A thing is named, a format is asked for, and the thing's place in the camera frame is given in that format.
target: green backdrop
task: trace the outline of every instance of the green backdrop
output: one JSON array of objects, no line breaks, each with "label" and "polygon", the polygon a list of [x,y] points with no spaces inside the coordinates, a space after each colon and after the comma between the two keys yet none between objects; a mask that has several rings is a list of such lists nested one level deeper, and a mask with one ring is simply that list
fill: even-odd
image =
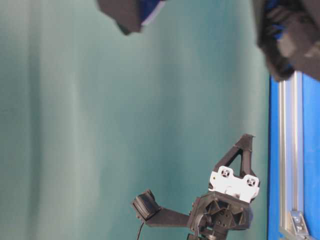
[{"label": "green backdrop", "polygon": [[0,1],[0,239],[135,239],[136,195],[188,213],[243,133],[260,195],[229,239],[266,239],[269,82],[252,19],[249,0],[172,0],[125,37],[94,0]]}]

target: white bracket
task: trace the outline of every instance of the white bracket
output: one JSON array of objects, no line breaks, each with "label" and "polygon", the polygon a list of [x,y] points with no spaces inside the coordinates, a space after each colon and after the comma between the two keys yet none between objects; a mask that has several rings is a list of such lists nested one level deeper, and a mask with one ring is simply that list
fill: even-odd
[{"label": "white bracket", "polygon": [[259,178],[245,175],[242,179],[234,176],[232,168],[221,166],[218,172],[212,171],[209,188],[211,192],[219,192],[230,195],[241,201],[250,203],[259,194]]}]

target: blue component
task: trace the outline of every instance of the blue component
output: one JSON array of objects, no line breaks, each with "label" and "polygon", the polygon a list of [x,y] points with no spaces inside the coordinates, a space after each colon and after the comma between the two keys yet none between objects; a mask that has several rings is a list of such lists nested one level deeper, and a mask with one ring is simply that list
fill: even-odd
[{"label": "blue component", "polygon": [[278,1],[279,0],[268,0],[265,5],[266,10],[274,9],[278,5]]},{"label": "blue component", "polygon": [[268,240],[279,233],[279,84],[270,78],[269,95],[269,175],[268,175]]},{"label": "blue component", "polygon": [[161,0],[140,0],[141,21],[146,20]]},{"label": "blue component", "polygon": [[320,82],[303,75],[304,217],[320,239]]},{"label": "blue component", "polygon": [[283,33],[284,33],[285,27],[282,26],[282,25],[278,25],[278,24],[274,24],[273,26],[274,26],[277,30],[280,31],[279,33],[277,33],[276,35],[274,35],[274,37],[275,37],[276,39],[280,39],[280,38],[282,37]]}]

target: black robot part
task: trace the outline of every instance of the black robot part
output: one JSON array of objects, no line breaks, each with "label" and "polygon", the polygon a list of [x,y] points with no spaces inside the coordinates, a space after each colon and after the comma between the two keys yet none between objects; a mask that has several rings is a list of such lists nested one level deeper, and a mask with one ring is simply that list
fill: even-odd
[{"label": "black robot part", "polygon": [[97,3],[104,14],[116,21],[123,34],[141,32],[144,21],[142,4],[146,4],[146,0],[97,0]]},{"label": "black robot part", "polygon": [[302,71],[320,80],[320,1],[252,0],[257,44],[277,81]]},{"label": "black robot part", "polygon": [[[237,155],[241,155],[240,176],[254,175],[251,169],[252,141],[252,135],[244,134],[213,170],[229,166]],[[187,236],[188,240],[225,240],[229,230],[248,229],[253,220],[250,203],[217,191],[197,197],[189,215],[159,206],[149,189],[137,196],[131,205],[142,224],[149,227],[189,228],[193,233]]]}]

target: black cable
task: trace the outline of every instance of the black cable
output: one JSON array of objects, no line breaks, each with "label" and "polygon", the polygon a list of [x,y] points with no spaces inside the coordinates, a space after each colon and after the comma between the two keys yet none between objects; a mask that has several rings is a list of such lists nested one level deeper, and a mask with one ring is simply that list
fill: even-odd
[{"label": "black cable", "polygon": [[139,240],[139,237],[140,237],[140,233],[141,233],[141,229],[142,229],[142,227],[144,226],[144,222],[143,223],[141,223],[141,225],[140,225],[140,227],[139,227],[139,230],[138,230],[138,234],[137,234],[137,236],[136,236],[136,240]]}]

